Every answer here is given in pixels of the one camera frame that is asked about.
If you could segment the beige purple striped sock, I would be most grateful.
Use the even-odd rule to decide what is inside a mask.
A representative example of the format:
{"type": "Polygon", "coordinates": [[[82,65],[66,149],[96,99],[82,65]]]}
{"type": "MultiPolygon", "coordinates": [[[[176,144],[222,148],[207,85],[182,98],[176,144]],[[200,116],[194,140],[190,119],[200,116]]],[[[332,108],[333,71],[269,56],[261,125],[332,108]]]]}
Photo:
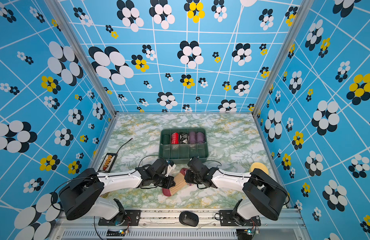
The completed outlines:
{"type": "Polygon", "coordinates": [[[170,187],[169,189],[162,189],[162,194],[166,197],[171,197],[175,195],[178,191],[182,190],[184,187],[191,186],[192,184],[187,183],[185,179],[186,173],[189,170],[190,169],[188,168],[182,168],[179,174],[174,177],[175,186],[170,187]]]}

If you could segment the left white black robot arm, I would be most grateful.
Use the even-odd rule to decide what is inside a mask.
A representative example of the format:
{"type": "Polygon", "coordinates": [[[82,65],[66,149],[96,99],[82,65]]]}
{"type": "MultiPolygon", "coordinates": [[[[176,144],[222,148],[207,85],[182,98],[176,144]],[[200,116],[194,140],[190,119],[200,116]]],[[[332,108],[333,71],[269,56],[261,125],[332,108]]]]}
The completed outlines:
{"type": "Polygon", "coordinates": [[[108,200],[102,195],[121,189],[141,189],[154,186],[169,189],[175,186],[170,172],[175,163],[162,158],[153,164],[137,167],[123,173],[98,173],[93,168],[86,169],[72,179],[58,194],[66,219],[98,217],[120,225],[126,219],[126,211],[118,199],[108,200]]]}

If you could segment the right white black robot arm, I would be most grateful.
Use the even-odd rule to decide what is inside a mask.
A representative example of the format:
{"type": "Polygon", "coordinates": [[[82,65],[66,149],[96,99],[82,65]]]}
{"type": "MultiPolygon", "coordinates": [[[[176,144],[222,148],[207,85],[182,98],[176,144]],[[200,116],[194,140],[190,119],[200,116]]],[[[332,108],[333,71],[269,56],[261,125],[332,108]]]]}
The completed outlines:
{"type": "Polygon", "coordinates": [[[188,162],[185,180],[206,188],[230,189],[243,192],[246,200],[239,200],[232,210],[235,223],[244,226],[257,216],[276,221],[288,197],[287,191],[259,168],[249,173],[232,173],[217,167],[208,168],[197,157],[188,162]]]}

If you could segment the green plastic organizer tray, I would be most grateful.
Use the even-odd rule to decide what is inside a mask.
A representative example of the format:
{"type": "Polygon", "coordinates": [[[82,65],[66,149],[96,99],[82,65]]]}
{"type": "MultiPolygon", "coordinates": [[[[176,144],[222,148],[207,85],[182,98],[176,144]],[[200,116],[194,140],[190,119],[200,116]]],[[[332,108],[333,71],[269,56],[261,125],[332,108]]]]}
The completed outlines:
{"type": "Polygon", "coordinates": [[[209,157],[209,147],[207,132],[204,128],[171,128],[164,129],[160,133],[159,141],[159,156],[166,160],[172,160],[176,164],[187,164],[192,157],[198,157],[205,162],[209,157]],[[178,144],[178,145],[163,145],[162,135],[171,135],[174,132],[187,133],[189,132],[203,132],[205,134],[205,143],[203,144],[178,144]]]}

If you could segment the dark green rolled sock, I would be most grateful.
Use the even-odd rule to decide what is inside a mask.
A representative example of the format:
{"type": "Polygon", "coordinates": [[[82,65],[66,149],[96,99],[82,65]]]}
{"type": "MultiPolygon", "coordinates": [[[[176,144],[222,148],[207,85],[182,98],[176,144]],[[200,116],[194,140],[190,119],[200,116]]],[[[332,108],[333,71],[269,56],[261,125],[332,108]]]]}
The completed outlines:
{"type": "Polygon", "coordinates": [[[170,145],[170,143],[171,143],[171,135],[169,135],[169,134],[162,135],[162,144],[163,145],[170,145]]]}

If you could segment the black white argyle rolled sock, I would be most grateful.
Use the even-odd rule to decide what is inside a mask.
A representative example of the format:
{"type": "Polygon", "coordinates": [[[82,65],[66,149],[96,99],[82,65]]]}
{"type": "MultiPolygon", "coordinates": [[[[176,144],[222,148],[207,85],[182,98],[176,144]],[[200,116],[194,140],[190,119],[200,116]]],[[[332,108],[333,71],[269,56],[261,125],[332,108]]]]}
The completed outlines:
{"type": "Polygon", "coordinates": [[[187,133],[179,133],[179,143],[180,144],[188,144],[189,138],[187,133]]]}

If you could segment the red rolled sock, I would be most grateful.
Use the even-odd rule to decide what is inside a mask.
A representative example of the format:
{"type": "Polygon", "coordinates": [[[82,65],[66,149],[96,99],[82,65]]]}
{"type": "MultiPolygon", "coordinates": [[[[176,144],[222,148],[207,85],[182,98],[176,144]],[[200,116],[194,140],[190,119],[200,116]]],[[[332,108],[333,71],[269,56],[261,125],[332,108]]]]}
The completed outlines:
{"type": "Polygon", "coordinates": [[[171,134],[170,144],[171,145],[178,145],[179,144],[179,133],[178,132],[174,132],[174,133],[171,134]]]}

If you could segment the black tray with skewers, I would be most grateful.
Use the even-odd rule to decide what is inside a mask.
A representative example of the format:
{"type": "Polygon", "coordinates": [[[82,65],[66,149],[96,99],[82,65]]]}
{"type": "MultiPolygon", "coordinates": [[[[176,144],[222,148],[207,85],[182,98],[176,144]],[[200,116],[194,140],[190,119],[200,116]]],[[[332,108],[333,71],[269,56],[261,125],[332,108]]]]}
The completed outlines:
{"type": "Polygon", "coordinates": [[[120,152],[120,150],[127,144],[129,143],[131,140],[133,140],[133,138],[129,139],[126,143],[124,143],[118,150],[116,153],[106,153],[101,165],[99,166],[97,172],[98,173],[110,173],[113,166],[114,166],[114,163],[118,157],[118,154],[120,152]]]}

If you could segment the yellow round sponge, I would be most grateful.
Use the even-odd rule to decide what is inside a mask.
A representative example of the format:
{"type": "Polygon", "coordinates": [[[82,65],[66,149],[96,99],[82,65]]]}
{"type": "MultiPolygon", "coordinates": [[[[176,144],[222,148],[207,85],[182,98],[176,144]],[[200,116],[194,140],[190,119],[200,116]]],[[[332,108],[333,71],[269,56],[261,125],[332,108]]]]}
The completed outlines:
{"type": "Polygon", "coordinates": [[[251,167],[250,167],[250,172],[253,172],[256,169],[262,170],[264,173],[266,173],[267,175],[269,175],[269,169],[267,168],[266,165],[264,165],[261,162],[255,162],[255,163],[253,163],[251,165],[251,167]]]}

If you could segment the left green circuit board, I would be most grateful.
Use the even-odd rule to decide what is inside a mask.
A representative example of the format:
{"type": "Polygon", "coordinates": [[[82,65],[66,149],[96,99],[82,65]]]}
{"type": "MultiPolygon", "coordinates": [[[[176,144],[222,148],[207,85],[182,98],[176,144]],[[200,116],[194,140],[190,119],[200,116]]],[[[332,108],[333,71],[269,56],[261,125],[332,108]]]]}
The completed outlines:
{"type": "Polygon", "coordinates": [[[106,233],[107,237],[124,237],[126,235],[125,230],[112,230],[109,229],[106,233]]]}

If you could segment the green circuit board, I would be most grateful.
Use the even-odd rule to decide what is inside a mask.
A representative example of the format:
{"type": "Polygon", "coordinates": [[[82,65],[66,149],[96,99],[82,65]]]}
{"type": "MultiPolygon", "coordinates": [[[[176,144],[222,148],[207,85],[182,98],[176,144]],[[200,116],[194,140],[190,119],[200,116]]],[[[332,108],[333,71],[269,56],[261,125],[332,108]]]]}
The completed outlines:
{"type": "Polygon", "coordinates": [[[125,230],[112,230],[109,229],[106,233],[107,237],[124,237],[126,235],[125,230]]]}
{"type": "Polygon", "coordinates": [[[238,239],[252,239],[256,235],[255,230],[237,229],[236,231],[238,239]]]}

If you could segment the right green circuit board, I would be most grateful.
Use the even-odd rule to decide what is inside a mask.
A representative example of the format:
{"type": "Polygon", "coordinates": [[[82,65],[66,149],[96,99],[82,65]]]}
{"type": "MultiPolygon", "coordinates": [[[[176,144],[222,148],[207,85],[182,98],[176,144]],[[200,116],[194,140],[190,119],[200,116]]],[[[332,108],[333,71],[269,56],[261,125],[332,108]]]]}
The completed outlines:
{"type": "Polygon", "coordinates": [[[236,231],[238,239],[252,239],[256,235],[255,230],[237,229],[236,231]]]}

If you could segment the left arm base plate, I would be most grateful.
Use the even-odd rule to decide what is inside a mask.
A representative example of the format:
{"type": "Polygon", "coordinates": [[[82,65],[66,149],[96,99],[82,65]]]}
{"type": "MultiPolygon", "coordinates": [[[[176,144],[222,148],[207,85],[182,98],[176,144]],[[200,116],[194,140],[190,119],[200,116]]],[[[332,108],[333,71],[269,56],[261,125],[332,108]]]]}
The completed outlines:
{"type": "Polygon", "coordinates": [[[116,215],[111,220],[100,218],[98,221],[99,226],[138,226],[141,210],[124,210],[122,213],[116,215]]]}

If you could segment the aluminium front rail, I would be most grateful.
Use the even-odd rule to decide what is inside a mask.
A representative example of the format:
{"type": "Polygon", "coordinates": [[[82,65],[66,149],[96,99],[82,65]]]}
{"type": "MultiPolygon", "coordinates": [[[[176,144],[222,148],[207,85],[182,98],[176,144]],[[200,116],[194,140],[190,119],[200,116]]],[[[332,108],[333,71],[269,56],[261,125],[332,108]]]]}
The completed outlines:
{"type": "Polygon", "coordinates": [[[142,209],[138,226],[99,226],[98,218],[57,221],[51,240],[309,240],[306,225],[296,209],[283,209],[277,221],[259,216],[260,227],[222,227],[217,209],[192,209],[199,216],[196,227],[179,222],[183,209],[142,209]],[[109,229],[125,230],[124,237],[107,237],[109,229]],[[252,239],[238,239],[237,229],[255,230],[252,239]]]}

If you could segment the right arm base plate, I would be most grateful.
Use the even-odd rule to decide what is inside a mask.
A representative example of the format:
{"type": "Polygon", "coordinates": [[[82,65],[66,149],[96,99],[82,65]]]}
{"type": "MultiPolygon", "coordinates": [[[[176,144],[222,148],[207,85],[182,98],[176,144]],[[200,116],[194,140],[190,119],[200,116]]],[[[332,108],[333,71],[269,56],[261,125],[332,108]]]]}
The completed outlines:
{"type": "Polygon", "coordinates": [[[222,227],[260,227],[262,225],[260,217],[255,216],[245,220],[238,215],[233,214],[233,210],[220,210],[218,217],[222,227]]]}

